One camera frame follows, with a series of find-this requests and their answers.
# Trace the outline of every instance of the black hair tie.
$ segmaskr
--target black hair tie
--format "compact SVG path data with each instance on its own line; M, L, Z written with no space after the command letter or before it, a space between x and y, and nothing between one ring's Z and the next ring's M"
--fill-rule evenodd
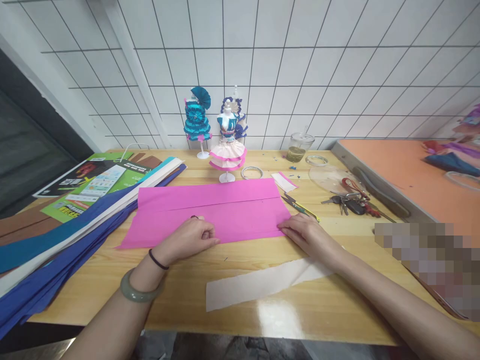
M161 263L159 263L159 261L156 258L154 258L154 256L152 255L152 249L148 250L148 255L150 255L150 258L153 260L153 262L157 264L159 267L161 267L163 270L170 269L170 266L163 266Z

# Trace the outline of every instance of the pink tissue paper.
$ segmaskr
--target pink tissue paper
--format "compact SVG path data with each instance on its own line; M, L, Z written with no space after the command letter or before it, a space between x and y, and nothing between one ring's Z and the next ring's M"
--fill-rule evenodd
M151 248L192 215L215 225L221 243L280 237L277 224L287 220L272 178L197 185L143 187L138 211L119 249Z

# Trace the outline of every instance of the glass cup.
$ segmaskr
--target glass cup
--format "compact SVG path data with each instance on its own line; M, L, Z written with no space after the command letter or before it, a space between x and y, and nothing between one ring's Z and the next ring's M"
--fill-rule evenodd
M303 159L305 153L310 149L314 141L315 138L312 135L303 132L294 132L290 136L286 159L292 163L298 163Z

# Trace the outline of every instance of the hand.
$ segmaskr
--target hand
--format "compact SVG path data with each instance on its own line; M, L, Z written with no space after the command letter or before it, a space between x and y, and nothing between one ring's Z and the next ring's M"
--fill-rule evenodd
M304 252L331 268L345 254L344 248L311 216L299 213L278 224L278 227Z
M169 266L178 259L191 257L219 242L212 223L205 221L203 216L192 217L152 249L152 254L160 264Z

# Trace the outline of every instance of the booklet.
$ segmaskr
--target booklet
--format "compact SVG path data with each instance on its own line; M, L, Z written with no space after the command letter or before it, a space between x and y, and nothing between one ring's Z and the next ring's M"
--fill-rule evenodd
M127 152L124 158L128 159L132 154L133 152ZM56 198L65 195L118 164L122 155L123 152L94 153L32 196L36 198Z
M151 167L122 160L44 207L41 212L66 223L83 214L102 196L135 185L150 170Z

